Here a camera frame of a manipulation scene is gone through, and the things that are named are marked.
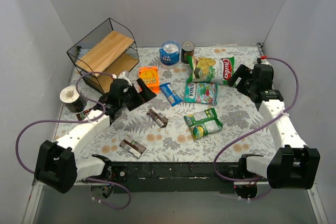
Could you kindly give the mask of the brown M&M's candy bag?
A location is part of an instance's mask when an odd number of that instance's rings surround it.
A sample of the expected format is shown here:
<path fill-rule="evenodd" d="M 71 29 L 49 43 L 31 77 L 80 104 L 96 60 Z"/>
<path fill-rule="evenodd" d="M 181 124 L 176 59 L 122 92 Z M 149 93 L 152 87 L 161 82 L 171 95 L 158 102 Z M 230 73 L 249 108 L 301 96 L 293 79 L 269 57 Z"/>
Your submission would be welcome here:
<path fill-rule="evenodd" d="M 91 110 L 92 110 L 92 108 L 84 110 L 80 113 L 77 113 L 76 117 L 77 117 L 78 121 L 83 121 L 88 116 L 88 114 L 90 113 Z"/>

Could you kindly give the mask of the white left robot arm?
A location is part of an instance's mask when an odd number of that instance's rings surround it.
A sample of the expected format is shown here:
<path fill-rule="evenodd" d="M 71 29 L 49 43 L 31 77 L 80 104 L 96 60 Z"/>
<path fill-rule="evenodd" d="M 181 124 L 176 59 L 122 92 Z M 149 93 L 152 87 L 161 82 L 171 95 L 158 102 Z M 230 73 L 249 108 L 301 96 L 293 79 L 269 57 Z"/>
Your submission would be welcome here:
<path fill-rule="evenodd" d="M 75 182 L 90 178 L 108 181 L 112 162 L 99 154 L 77 161 L 76 157 L 97 134 L 108 128 L 122 113 L 154 99 L 156 94 L 142 79 L 133 84 L 127 72 L 113 80 L 85 120 L 55 142 L 44 141 L 39 148 L 34 178 L 60 193 L 68 192 Z"/>

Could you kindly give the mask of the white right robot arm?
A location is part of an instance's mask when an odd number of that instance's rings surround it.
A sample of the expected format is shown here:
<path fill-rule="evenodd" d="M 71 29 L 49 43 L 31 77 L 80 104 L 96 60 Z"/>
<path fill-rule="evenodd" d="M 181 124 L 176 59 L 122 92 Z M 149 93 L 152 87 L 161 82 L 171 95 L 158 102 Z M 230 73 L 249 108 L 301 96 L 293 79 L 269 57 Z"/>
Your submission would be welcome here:
<path fill-rule="evenodd" d="M 273 89 L 274 70 L 266 64 L 253 69 L 240 65 L 229 79 L 229 86 L 248 96 L 258 112 L 269 123 L 276 153 L 272 159 L 246 154 L 239 159 L 239 168 L 246 175 L 256 174 L 268 180 L 273 189 L 310 189 L 317 173 L 320 154 L 309 148 L 285 112 L 280 91 Z"/>

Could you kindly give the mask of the brown chocolate bar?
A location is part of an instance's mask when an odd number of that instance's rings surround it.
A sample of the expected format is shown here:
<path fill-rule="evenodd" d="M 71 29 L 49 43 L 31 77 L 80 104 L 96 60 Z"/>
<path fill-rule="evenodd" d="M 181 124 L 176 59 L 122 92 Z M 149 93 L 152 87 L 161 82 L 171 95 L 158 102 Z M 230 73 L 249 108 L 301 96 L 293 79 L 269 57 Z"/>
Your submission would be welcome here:
<path fill-rule="evenodd" d="M 137 141 L 133 140 L 131 137 L 126 135 L 124 139 L 120 142 L 119 146 L 131 153 L 134 157 L 139 159 L 142 154 L 146 151 L 146 147 Z"/>
<path fill-rule="evenodd" d="M 146 114 L 149 115 L 160 128 L 164 128 L 167 126 L 167 123 L 169 121 L 168 118 L 155 107 L 151 107 Z"/>

